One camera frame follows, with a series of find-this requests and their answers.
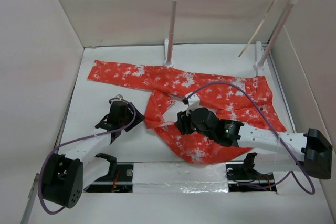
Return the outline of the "orange white-speckled trousers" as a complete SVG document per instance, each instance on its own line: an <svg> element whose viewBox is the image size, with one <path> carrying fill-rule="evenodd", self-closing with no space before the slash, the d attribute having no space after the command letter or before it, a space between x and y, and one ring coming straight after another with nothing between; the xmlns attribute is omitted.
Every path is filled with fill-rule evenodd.
<svg viewBox="0 0 336 224"><path fill-rule="evenodd" d="M230 161L249 149L223 147L196 132L182 135L174 122L165 121L163 117L175 104L173 96L182 98L202 88L197 94L201 105L214 109L220 119L242 121L257 128L269 129L257 111L261 108L278 132L286 131L273 107L272 91L263 76L240 78L97 60L88 80L150 90L152 94L144 113L146 127L152 129L179 158L191 164Z"/></svg>

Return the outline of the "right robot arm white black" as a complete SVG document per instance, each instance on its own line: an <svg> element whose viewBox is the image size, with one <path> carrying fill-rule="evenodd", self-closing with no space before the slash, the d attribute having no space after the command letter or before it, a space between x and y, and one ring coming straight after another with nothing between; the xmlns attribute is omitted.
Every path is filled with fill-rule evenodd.
<svg viewBox="0 0 336 224"><path fill-rule="evenodd" d="M275 134L240 121L219 119L207 108L179 112L175 126L183 135L197 132L224 147L270 151L269 155L251 154L245 158L243 173L250 179L301 169L317 179L327 180L332 175L332 145L316 129Z"/></svg>

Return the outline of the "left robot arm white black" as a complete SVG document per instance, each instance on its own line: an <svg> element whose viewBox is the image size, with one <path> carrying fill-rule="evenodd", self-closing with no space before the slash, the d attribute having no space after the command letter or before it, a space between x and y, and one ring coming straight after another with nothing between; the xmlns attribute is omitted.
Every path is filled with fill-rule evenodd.
<svg viewBox="0 0 336 224"><path fill-rule="evenodd" d="M122 98L109 101L110 111L96 125L95 132L67 144L75 147L60 153L66 143L55 147L46 157L38 182L38 198L44 211L57 214L47 208L45 202L57 204L61 209L74 207L83 190L97 179L112 180L119 176L117 159L103 150L122 133L130 131L145 117L135 106Z"/></svg>

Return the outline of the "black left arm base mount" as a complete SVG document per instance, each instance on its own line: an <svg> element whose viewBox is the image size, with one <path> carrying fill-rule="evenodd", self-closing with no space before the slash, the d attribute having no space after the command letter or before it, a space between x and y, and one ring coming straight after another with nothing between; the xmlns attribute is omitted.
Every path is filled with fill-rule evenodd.
<svg viewBox="0 0 336 224"><path fill-rule="evenodd" d="M114 156L99 153L84 170L83 190L87 193L131 193L133 170L133 163L118 162Z"/></svg>

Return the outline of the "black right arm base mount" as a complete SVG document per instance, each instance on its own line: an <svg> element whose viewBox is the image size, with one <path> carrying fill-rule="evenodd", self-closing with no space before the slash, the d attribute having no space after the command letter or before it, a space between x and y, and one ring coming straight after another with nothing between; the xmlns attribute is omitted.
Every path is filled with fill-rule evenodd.
<svg viewBox="0 0 336 224"><path fill-rule="evenodd" d="M254 191L277 192L273 173L261 174L254 170L257 153L248 153L243 161L226 162L226 178L230 193Z"/></svg>

